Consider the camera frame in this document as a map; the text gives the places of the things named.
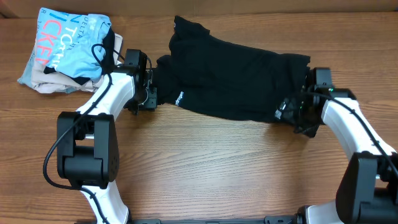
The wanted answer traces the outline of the black t-shirt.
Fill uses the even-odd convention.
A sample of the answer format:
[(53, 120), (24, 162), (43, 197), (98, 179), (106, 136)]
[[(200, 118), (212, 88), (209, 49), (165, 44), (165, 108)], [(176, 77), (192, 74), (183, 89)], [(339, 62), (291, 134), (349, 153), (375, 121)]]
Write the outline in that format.
[(275, 122), (277, 107), (302, 89), (309, 71), (309, 56), (226, 42), (180, 16), (169, 49), (154, 69), (158, 103), (224, 119)]

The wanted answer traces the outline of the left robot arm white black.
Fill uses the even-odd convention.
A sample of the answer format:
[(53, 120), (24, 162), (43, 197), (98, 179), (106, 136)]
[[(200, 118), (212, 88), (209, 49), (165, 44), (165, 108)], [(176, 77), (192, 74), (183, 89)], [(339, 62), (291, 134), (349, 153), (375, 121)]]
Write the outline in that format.
[(50, 150), (57, 154), (58, 175), (68, 180), (66, 189), (85, 196), (96, 223), (132, 223), (116, 184), (119, 147), (115, 122), (123, 109), (138, 114), (156, 108), (152, 62), (141, 50), (127, 49), (83, 106), (58, 116), (57, 140)]

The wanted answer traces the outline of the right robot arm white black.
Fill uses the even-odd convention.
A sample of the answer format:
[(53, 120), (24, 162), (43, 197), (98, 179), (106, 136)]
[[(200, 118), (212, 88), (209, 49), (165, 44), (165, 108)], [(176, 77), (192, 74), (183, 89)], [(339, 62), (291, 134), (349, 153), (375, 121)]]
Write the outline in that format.
[(301, 91), (284, 99), (275, 118), (311, 138), (328, 126), (349, 163), (334, 200), (265, 223), (397, 223), (397, 151), (364, 117), (353, 92), (333, 85), (329, 68), (308, 69)]

